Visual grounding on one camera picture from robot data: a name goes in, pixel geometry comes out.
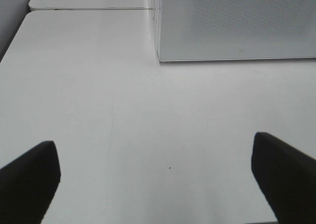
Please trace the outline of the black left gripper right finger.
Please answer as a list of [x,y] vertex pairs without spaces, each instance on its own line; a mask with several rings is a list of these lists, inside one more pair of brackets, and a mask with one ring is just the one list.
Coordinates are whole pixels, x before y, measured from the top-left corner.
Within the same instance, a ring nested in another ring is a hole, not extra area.
[[316,161],[279,138],[257,132],[251,170],[280,224],[316,222]]

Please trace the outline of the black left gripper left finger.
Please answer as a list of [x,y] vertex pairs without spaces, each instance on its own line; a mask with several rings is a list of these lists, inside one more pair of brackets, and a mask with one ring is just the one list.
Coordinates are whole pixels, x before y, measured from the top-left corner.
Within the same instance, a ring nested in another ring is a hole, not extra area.
[[40,224],[61,180],[56,145],[43,141],[0,170],[0,222]]

